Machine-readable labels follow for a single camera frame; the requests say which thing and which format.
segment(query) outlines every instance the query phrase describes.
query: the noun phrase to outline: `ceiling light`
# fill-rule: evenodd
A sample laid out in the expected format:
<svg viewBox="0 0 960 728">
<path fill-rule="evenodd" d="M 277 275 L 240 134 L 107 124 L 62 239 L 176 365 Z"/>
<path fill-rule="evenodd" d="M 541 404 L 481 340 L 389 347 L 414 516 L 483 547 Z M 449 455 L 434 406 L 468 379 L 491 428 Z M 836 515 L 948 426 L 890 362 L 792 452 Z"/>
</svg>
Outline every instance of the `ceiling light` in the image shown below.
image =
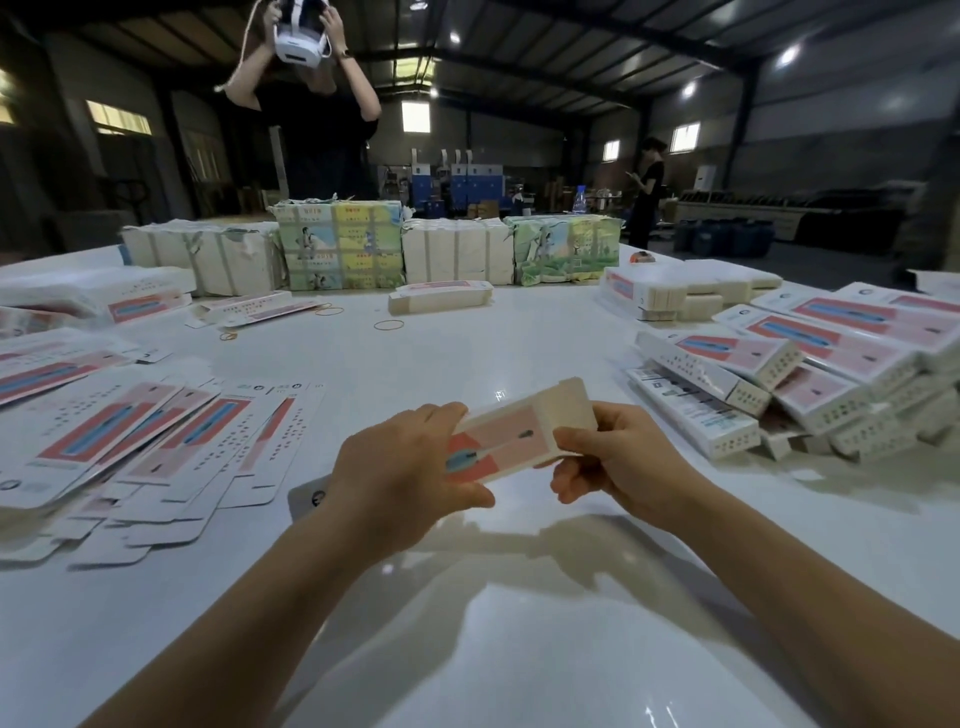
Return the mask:
<svg viewBox="0 0 960 728">
<path fill-rule="evenodd" d="M 777 68 L 783 68 L 787 65 L 790 65 L 790 63 L 795 61 L 799 55 L 800 43 L 794 43 L 780 54 L 780 57 L 777 59 Z"/>
</svg>

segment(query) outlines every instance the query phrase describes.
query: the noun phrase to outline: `water bottle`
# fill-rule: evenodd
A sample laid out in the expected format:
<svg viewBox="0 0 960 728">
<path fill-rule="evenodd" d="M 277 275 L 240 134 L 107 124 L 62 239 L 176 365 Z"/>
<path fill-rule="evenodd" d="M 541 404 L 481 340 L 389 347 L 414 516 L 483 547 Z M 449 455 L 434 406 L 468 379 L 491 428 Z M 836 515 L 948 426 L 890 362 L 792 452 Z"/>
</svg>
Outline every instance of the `water bottle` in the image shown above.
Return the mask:
<svg viewBox="0 0 960 728">
<path fill-rule="evenodd" d="M 585 184 L 577 185 L 577 196 L 573 198 L 573 214 L 587 214 L 587 186 Z"/>
</svg>

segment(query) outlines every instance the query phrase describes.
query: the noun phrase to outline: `left hand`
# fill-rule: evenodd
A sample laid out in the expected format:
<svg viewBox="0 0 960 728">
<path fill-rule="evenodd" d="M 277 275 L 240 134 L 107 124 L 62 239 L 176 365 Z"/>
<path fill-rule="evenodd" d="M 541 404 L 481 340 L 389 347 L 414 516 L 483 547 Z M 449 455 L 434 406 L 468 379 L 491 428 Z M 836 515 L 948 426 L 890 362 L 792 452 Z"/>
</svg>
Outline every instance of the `left hand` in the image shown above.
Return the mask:
<svg viewBox="0 0 960 728">
<path fill-rule="evenodd" d="M 480 483 L 448 483 L 446 446 L 467 413 L 459 402 L 425 404 L 347 438 L 337 455 L 323 508 L 369 564 L 416 544 L 444 516 L 492 508 Z"/>
<path fill-rule="evenodd" d="M 340 58 L 341 54 L 347 50 L 347 35 L 344 32 L 344 19 L 340 17 L 337 9 L 332 5 L 326 6 L 326 10 L 320 13 L 320 22 L 326 28 L 326 38 L 330 41 L 330 47 L 333 54 Z"/>
</svg>

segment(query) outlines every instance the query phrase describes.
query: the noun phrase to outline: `hair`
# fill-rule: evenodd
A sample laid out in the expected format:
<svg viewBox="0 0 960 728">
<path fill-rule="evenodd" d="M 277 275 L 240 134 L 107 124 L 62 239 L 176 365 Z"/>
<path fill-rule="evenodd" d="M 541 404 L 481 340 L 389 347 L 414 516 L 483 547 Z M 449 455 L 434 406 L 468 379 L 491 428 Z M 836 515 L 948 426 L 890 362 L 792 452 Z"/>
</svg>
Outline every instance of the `hair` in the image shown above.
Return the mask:
<svg viewBox="0 0 960 728">
<path fill-rule="evenodd" d="M 658 154 L 663 154 L 664 152 L 666 152 L 666 148 L 667 148 L 666 143 L 660 141 L 655 136 L 648 136 L 643 140 L 643 143 L 640 144 L 640 149 L 644 152 L 649 152 L 650 150 L 653 150 Z"/>
</svg>

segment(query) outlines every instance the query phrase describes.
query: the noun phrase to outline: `stacked packaging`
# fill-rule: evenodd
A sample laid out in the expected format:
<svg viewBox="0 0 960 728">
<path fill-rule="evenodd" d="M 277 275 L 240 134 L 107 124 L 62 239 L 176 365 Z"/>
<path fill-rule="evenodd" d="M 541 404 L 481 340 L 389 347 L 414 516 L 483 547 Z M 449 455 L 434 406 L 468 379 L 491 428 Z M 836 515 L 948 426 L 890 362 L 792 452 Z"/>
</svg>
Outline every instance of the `stacked packaging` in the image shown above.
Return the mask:
<svg viewBox="0 0 960 728">
<path fill-rule="evenodd" d="M 514 235 L 514 283 L 562 283 L 603 276 L 620 255 L 623 221 L 604 215 L 505 217 Z"/>
<path fill-rule="evenodd" d="M 513 282 L 514 236 L 499 218 L 408 220 L 402 242 L 408 283 Z"/>
<path fill-rule="evenodd" d="M 128 227 L 121 231 L 133 265 L 193 271 L 197 296 L 270 293 L 287 284 L 277 224 L 193 222 Z"/>
<path fill-rule="evenodd" d="M 401 205 L 289 200 L 270 208 L 293 291 L 403 285 Z"/>
</svg>

